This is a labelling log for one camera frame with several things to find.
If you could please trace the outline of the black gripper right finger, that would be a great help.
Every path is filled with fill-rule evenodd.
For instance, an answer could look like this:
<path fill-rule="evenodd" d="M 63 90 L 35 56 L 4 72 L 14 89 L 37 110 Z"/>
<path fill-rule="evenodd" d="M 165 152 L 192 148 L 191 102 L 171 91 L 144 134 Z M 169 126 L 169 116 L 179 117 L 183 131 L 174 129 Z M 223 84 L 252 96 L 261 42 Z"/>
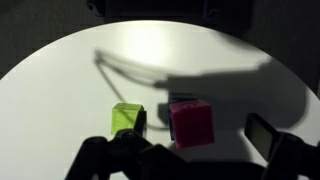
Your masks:
<path fill-rule="evenodd" d="M 320 147 L 276 130 L 257 113 L 247 115 L 244 135 L 268 162 L 261 180 L 297 180 L 299 175 L 320 180 Z"/>

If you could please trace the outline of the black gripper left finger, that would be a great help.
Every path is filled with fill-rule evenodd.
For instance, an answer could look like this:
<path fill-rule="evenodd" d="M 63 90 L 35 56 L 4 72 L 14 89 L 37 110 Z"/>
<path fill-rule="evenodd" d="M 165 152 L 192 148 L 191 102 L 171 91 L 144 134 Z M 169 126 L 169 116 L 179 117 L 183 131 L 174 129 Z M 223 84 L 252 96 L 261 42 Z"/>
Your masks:
<path fill-rule="evenodd" d="M 191 180 L 197 170 L 160 144 L 143 137 L 146 112 L 139 111 L 133 129 L 123 129 L 108 141 L 103 136 L 83 141 L 65 180 L 109 180 L 123 172 L 129 180 Z"/>

